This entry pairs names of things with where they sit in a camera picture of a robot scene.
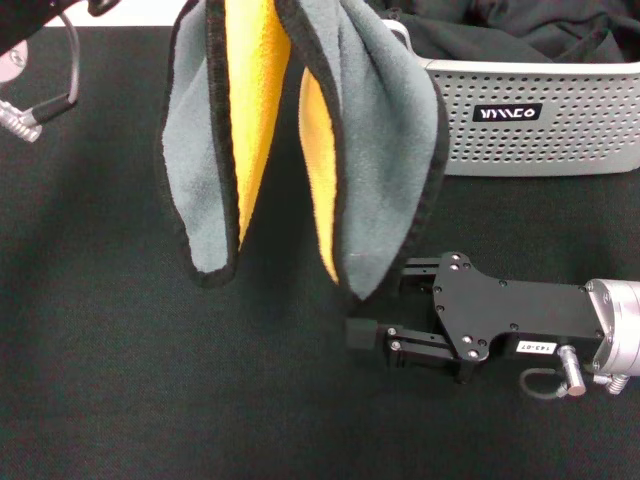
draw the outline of cable connector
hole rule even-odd
[[[35,142],[42,133],[42,125],[33,117],[31,110],[23,112],[2,100],[0,100],[0,125],[30,143]]]

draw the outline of cable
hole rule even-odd
[[[67,37],[71,48],[71,85],[67,99],[69,103],[73,104],[78,101],[80,90],[80,39],[78,38],[76,27],[73,26],[64,12],[60,13],[60,19],[67,29]]]
[[[28,142],[35,142],[42,133],[42,124],[70,110],[78,101],[80,91],[80,39],[78,31],[64,12],[60,19],[67,30],[71,50],[71,81],[69,93],[65,93],[26,111],[19,110],[9,102],[0,101],[0,127]]]
[[[561,398],[562,396],[564,396],[560,393],[563,388],[562,385],[560,385],[560,388],[558,388],[556,391],[548,393],[536,392],[535,390],[532,390],[529,385],[527,385],[527,378],[530,375],[556,375],[557,373],[558,372],[553,368],[529,368],[528,370],[525,370],[520,374],[520,388],[522,388],[522,391],[524,393],[537,400],[555,400],[556,398]]]

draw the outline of gray cable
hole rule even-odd
[[[78,39],[76,27],[73,26],[64,12],[60,13],[60,19],[67,28],[67,36],[71,47],[71,86],[69,87],[68,100],[69,103],[76,103],[80,89],[80,40]]]
[[[537,400],[555,400],[559,398],[558,391],[554,392],[536,392],[527,385],[527,378],[530,375],[555,375],[557,372],[553,368],[529,368],[520,374],[520,388],[522,391]]]

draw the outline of metal connector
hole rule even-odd
[[[628,375],[612,375],[611,382],[607,385],[607,392],[611,395],[620,395],[624,387],[627,386],[628,381]]]
[[[2,100],[0,100],[0,125],[31,143],[35,142],[42,133],[42,125],[35,121],[30,110],[23,112]]]
[[[562,367],[567,379],[567,392],[572,397],[584,395],[587,387],[580,371],[580,362],[576,356],[576,350],[571,345],[565,345],[558,349],[558,355],[562,359]]]

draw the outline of white surface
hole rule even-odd
[[[187,0],[122,0],[113,10],[94,18],[87,11],[87,2],[80,2],[66,13],[76,27],[172,26]],[[62,27],[59,18],[48,27]]]
[[[520,340],[516,352],[520,353],[537,353],[538,355],[553,355],[556,351],[557,343],[549,342],[527,342]]]

